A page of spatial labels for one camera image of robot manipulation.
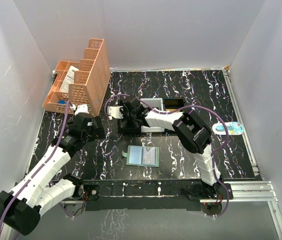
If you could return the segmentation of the black bin with white card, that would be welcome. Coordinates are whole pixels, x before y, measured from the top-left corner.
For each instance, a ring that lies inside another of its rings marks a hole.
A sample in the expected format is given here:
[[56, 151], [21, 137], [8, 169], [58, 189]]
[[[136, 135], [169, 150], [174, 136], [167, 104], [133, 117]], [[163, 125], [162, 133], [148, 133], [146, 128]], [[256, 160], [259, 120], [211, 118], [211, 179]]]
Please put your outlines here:
[[137, 109], [140, 103], [137, 100], [120, 100], [120, 112], [123, 114], [123, 118], [117, 121], [118, 131], [120, 134], [131, 135], [141, 134], [141, 126], [136, 120]]

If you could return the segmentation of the white plastic bin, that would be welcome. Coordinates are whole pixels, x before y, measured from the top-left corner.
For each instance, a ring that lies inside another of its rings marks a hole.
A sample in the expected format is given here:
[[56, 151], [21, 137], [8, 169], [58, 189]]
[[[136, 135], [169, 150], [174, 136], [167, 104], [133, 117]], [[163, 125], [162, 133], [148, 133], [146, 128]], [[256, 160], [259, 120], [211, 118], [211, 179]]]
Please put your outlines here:
[[[140, 100], [160, 111], [164, 108], [162, 98], [141, 98]], [[162, 127], [141, 126], [141, 133], [163, 133], [164, 131], [165, 129]]]

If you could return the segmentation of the green card holder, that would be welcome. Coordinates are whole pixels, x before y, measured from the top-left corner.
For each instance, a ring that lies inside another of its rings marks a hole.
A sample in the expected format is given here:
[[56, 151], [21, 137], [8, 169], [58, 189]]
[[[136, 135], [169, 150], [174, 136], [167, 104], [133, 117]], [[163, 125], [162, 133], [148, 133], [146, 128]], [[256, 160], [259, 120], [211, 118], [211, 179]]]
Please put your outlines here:
[[127, 152], [122, 151], [122, 156], [128, 166], [158, 168], [159, 153], [159, 147], [129, 145]]

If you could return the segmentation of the black bin with gold card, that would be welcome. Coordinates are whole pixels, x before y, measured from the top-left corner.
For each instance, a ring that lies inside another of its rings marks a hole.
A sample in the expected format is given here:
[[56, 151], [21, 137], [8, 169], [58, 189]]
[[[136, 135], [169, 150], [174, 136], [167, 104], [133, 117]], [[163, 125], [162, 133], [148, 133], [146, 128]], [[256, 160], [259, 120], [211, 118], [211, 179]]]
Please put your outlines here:
[[183, 98], [164, 98], [163, 99], [164, 110], [166, 109], [179, 109], [185, 106]]

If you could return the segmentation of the patterned silver card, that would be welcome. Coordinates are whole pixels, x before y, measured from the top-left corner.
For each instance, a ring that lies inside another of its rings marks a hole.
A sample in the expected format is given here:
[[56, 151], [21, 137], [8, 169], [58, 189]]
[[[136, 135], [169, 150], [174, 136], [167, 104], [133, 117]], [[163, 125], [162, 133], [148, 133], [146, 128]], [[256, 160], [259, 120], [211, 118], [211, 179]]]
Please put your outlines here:
[[158, 147], [145, 147], [143, 148], [142, 164], [147, 166], [156, 166], [159, 159]]

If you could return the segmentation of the peach plastic desk organizer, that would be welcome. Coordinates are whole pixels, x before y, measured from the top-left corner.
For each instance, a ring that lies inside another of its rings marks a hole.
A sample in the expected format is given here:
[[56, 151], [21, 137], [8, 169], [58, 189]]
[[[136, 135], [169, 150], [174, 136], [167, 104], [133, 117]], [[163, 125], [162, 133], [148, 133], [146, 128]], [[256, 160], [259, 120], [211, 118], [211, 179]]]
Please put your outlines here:
[[[70, 66], [79, 70], [74, 73], [74, 83], [68, 92], [59, 90]], [[72, 104], [87, 104], [89, 113], [97, 116], [109, 85], [111, 73], [104, 39], [91, 38], [83, 58], [78, 62], [61, 60], [55, 68], [56, 78], [43, 103], [47, 112], [65, 113], [65, 104], [58, 101], [70, 101]]]

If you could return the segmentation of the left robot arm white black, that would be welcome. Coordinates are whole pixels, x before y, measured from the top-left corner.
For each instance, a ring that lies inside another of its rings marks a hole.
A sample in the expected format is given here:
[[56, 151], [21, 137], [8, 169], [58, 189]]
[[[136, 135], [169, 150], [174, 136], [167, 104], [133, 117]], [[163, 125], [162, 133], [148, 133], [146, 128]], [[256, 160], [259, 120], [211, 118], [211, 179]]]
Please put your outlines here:
[[91, 115], [87, 104], [68, 102], [66, 110], [74, 112], [73, 120], [63, 121], [41, 160], [9, 192], [0, 192], [0, 237], [3, 225], [26, 236], [55, 205], [67, 198], [77, 200], [83, 196], [82, 180], [70, 173], [53, 186], [48, 184], [88, 142], [104, 138], [105, 133], [101, 118]]

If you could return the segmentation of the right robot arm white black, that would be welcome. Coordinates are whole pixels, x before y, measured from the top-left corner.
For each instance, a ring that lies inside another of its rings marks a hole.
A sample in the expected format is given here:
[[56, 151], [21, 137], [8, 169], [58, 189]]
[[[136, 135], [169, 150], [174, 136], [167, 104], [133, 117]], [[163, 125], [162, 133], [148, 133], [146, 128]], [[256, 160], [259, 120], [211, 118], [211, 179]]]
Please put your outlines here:
[[173, 131], [183, 147], [194, 154], [204, 195], [213, 199], [221, 193], [224, 183], [214, 160], [214, 151], [211, 147], [212, 131], [195, 112], [194, 105], [163, 111], [133, 95], [123, 94], [125, 99], [118, 106], [109, 106], [109, 102], [118, 96], [120, 95], [114, 95], [105, 102], [104, 113], [108, 119], [134, 121], [140, 127]]

